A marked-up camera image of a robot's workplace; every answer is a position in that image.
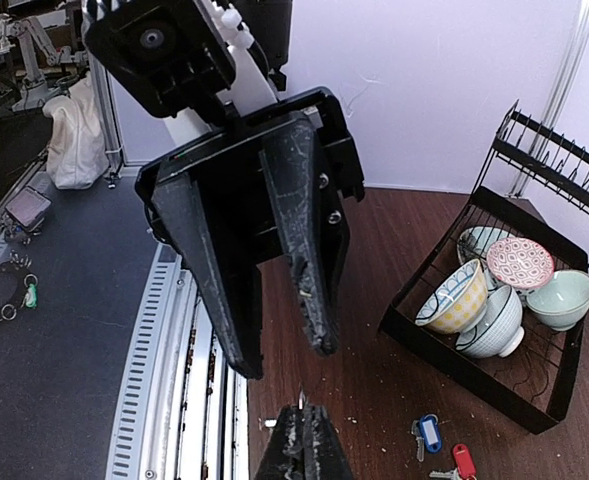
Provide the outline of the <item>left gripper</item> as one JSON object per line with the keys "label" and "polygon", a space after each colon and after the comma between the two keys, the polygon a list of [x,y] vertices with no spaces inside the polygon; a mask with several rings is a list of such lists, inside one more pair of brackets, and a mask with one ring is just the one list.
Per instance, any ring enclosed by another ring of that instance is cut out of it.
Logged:
{"label": "left gripper", "polygon": [[228,364],[264,375],[262,263],[285,259],[320,355],[339,347],[349,245],[344,198],[364,174],[341,102],[319,86],[235,119],[145,165],[135,181],[154,236],[185,261]]}

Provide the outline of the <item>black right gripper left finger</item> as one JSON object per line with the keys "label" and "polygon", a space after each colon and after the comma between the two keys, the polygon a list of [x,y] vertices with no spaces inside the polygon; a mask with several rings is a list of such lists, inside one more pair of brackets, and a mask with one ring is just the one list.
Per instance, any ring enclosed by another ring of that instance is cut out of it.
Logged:
{"label": "black right gripper left finger", "polygon": [[254,478],[304,479],[304,470],[303,411],[288,405],[277,417]]}

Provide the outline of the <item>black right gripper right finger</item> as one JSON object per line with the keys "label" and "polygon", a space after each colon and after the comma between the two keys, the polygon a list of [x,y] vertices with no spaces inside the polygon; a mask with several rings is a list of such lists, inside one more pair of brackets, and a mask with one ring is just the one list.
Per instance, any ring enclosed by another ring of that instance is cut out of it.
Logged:
{"label": "black right gripper right finger", "polygon": [[338,434],[324,406],[308,404],[304,407],[302,444],[305,479],[354,478]]}

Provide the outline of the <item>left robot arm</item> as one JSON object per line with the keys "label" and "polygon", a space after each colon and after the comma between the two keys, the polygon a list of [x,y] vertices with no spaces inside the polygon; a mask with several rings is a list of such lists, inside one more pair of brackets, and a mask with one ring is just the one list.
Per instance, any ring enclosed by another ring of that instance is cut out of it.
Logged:
{"label": "left robot arm", "polygon": [[321,355],[339,346],[350,231],[342,202],[364,174],[338,98],[283,98],[288,1],[86,1],[92,56],[186,143],[143,166],[135,190],[155,238],[197,284],[230,367],[263,375],[259,267],[283,257]]}

